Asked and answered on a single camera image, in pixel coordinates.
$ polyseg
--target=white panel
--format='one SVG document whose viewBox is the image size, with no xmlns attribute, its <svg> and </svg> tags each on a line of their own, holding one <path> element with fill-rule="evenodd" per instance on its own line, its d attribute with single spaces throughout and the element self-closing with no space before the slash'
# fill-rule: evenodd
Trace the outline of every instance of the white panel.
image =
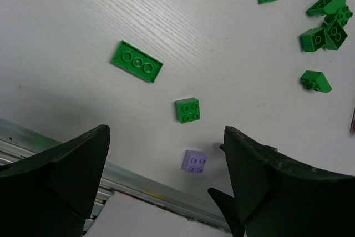
<svg viewBox="0 0 355 237">
<path fill-rule="evenodd" d="M 230 233 L 121 193 L 104 205 L 85 237 L 231 237 Z"/>
<path fill-rule="evenodd" d="M 225 125 L 316 167 L 355 175 L 354 23 L 339 51 L 302 53 L 298 35 L 320 18 L 316 0 L 0 0 L 0 117 L 66 141 L 105 123 L 108 160 L 210 200 L 231 193 Z M 355 9 L 355 0 L 348 0 Z M 165 63 L 155 84 L 109 64 L 124 39 Z M 329 94 L 298 79 L 323 71 Z M 196 97 L 201 120 L 174 121 L 174 100 Z M 203 175 L 180 170 L 202 150 Z"/>
</svg>

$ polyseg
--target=purple block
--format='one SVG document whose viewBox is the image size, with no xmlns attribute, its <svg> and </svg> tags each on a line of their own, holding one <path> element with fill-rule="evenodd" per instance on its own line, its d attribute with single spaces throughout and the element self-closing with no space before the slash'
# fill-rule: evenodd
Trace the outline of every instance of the purple block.
<svg viewBox="0 0 355 237">
<path fill-rule="evenodd" d="M 181 169 L 189 173 L 202 173 L 207 155 L 201 151 L 186 150 Z"/>
</svg>

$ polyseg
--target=white surface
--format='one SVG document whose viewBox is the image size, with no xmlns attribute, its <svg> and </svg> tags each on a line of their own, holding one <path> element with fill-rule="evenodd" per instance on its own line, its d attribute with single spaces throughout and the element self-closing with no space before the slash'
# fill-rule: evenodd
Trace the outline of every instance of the white surface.
<svg viewBox="0 0 355 237">
<path fill-rule="evenodd" d="M 231 193 L 213 145 L 226 125 L 355 175 L 355 19 L 339 51 L 302 53 L 315 1 L 0 0 L 0 117 L 61 141 L 108 124 L 111 163 L 205 199 L 210 186 Z M 121 39 L 164 62 L 155 84 L 109 64 Z M 333 91 L 305 92 L 307 69 Z M 202 118 L 181 125 L 173 103 L 187 97 Z M 207 153 L 205 174 L 180 170 L 185 149 Z"/>
<path fill-rule="evenodd" d="M 104 205 L 85 237 L 232 237 L 196 221 L 115 193 Z"/>
</svg>

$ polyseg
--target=purple toy block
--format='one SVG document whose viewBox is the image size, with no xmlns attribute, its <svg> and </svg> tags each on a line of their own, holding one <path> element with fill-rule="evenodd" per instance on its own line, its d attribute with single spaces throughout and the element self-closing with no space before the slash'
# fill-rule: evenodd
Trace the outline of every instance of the purple toy block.
<svg viewBox="0 0 355 237">
<path fill-rule="evenodd" d="M 186 150 L 181 169 L 188 173 L 202 173 L 207 155 L 201 151 Z"/>
</svg>

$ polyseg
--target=grooved metal profile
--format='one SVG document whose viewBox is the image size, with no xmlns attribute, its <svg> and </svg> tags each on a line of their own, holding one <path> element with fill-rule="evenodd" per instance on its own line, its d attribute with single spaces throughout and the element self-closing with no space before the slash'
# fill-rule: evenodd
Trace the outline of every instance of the grooved metal profile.
<svg viewBox="0 0 355 237">
<path fill-rule="evenodd" d="M 0 165 L 16 162 L 52 148 L 60 142 L 0 119 Z M 230 231 L 218 207 L 191 195 L 106 162 L 91 218 L 84 233 L 113 192 L 120 191 L 188 218 Z"/>
</svg>

